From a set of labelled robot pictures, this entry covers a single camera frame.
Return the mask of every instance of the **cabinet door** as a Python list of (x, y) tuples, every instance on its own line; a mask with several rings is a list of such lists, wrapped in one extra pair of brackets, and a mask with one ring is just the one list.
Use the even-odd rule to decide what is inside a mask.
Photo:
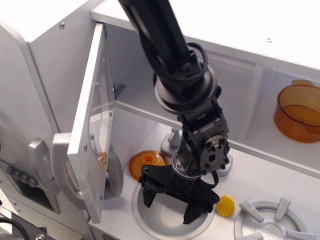
[(106, 38), (104, 25), (97, 23), (67, 151), (94, 223), (101, 220), (115, 102)]

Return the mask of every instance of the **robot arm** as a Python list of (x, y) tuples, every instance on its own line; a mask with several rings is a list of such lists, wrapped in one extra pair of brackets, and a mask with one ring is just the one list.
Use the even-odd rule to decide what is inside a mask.
[[(172, 165), (141, 169), (144, 204), (150, 207), (156, 193), (166, 193), (188, 203), (183, 223), (189, 224), (219, 202), (212, 191), (218, 184), (216, 171), (229, 163), (228, 127), (217, 102), (221, 88), (204, 49), (186, 44), (168, 0), (119, 1), (154, 69), (158, 102), (182, 123), (181, 144)], [(203, 62), (193, 49), (200, 51)], [(213, 175), (214, 184), (201, 180), (207, 173)]]

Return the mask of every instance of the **shelf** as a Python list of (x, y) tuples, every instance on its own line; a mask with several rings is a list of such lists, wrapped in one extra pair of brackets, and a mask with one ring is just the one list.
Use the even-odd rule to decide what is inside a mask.
[(246, 139), (241, 142), (257, 149), (268, 160), (320, 179), (320, 143), (300, 143), (284, 136), (274, 121), (277, 96), (291, 85), (294, 76), (274, 72), (261, 98)]
[[(252, 72), (213, 60), (209, 64), (222, 87), (218, 102), (227, 119), (230, 136), (236, 138), (241, 127), (242, 108), (246, 105)], [(121, 81), (126, 88), (117, 98), (116, 107), (181, 130), (182, 125), (176, 116), (165, 111), (157, 102), (152, 76), (153, 70), (147, 60), (142, 58)]]

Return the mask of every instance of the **toy kitchen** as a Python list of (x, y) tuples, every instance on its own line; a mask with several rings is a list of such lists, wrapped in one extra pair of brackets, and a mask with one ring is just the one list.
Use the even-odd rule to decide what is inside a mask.
[(319, 238), (317, 9), (1, 1), (0, 237)]

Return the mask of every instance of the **white panel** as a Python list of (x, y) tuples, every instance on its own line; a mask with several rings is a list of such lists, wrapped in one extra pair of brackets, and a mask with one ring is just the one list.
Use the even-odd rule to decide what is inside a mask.
[(243, 111), (244, 115), (239, 133), (240, 140), (244, 140), (247, 136), (248, 129), (251, 125), (254, 114), (256, 113), (257, 107), (261, 101), (261, 97), (264, 94), (265, 88), (271, 78), (272, 73), (272, 68), (256, 64), (247, 96), (247, 101), (245, 104), (243, 104), (245, 108)]
[[(29, 41), (29, 48), (60, 133), (72, 131), (95, 29), (89, 10), (99, 1), (89, 0), (69, 12), (65, 12), (64, 4), (59, 5), (60, 11), (65, 15), (55, 19), (54, 24), (47, 25), (46, 32), (42, 35)], [(60, 29), (60, 22), (64, 22), (64, 29)]]
[(40, 93), (36, 89), (39, 76), (27, 44), (1, 24), (10, 29), (0, 21), (0, 159), (32, 175), (29, 144), (38, 137), (50, 148), (57, 126), (53, 118), (52, 126), (48, 121), (45, 107), (47, 113), (51, 110), (41, 101), (46, 98), (43, 89)]
[(114, 108), (111, 143), (119, 156), (123, 170), (155, 124), (155, 121), (148, 118)]
[[(101, 219), (115, 98), (105, 43), (104, 26), (98, 23), (67, 152), (87, 210), (95, 223)], [(97, 154), (104, 155), (106, 162), (104, 159), (99, 161)]]
[(135, 31), (106, 24), (108, 56), (114, 84), (123, 84), (145, 53)]

